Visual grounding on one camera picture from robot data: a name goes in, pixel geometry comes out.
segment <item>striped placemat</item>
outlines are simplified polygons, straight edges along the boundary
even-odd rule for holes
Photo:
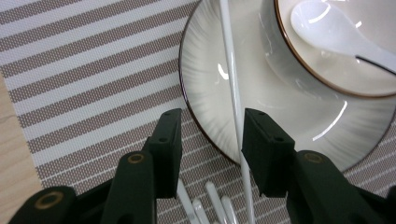
[[[44,188],[78,193],[114,175],[123,154],[140,150],[161,113],[181,108],[180,177],[211,221],[205,182],[247,221],[239,167],[197,128],[178,77],[178,48],[196,0],[3,0],[0,66]],[[378,147],[346,172],[385,196],[396,185],[396,121]],[[288,223],[284,200],[258,197],[258,223]],[[179,200],[159,200],[159,223],[188,223]]]

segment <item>spoon handle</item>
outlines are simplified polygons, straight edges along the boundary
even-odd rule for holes
[[[366,43],[364,49],[355,56],[357,59],[380,67],[396,76],[396,54],[379,46]]]

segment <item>white spoon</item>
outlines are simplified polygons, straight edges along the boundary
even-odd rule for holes
[[[364,37],[338,8],[321,1],[305,1],[291,12],[294,31],[308,44],[356,57],[396,74],[396,55]]]

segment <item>wooden table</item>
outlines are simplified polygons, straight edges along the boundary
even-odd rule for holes
[[[0,78],[0,223],[8,223],[42,187],[3,76]]]

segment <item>white plastic rod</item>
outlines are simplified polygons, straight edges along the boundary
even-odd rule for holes
[[[236,140],[238,143],[239,157],[241,162],[242,181],[244,183],[245,202],[247,208],[247,221],[249,224],[255,223],[253,197],[250,184],[250,173],[248,163],[242,154],[243,137],[243,114],[241,99],[239,94],[238,77],[236,74],[235,54],[233,50],[233,32],[231,29],[230,10],[228,0],[220,0],[221,26],[226,51],[228,73],[230,78],[231,95],[233,100],[233,118],[235,120]]]
[[[227,216],[225,215],[224,208],[221,204],[220,197],[218,195],[218,192],[216,191],[215,185],[208,181],[205,184],[205,188],[207,193],[209,194],[209,199],[210,202],[212,202],[213,207],[215,208],[216,215],[218,216],[219,223],[220,224],[230,224],[230,221],[228,220]]]
[[[194,199],[192,200],[192,207],[194,207],[195,214],[198,216],[201,224],[210,224],[209,219],[207,219],[205,209],[202,206],[201,200]]]
[[[181,181],[181,179],[179,179],[177,182],[177,195],[181,200],[181,204],[183,205],[184,211],[186,212],[189,222],[191,224],[201,224],[198,217],[195,215],[190,197],[187,194],[186,188],[184,188],[184,184]]]
[[[233,203],[231,202],[230,197],[222,196],[221,203],[224,207],[225,214],[227,215],[228,220],[230,220],[231,224],[239,224],[238,219],[236,218],[236,213],[233,209]]]

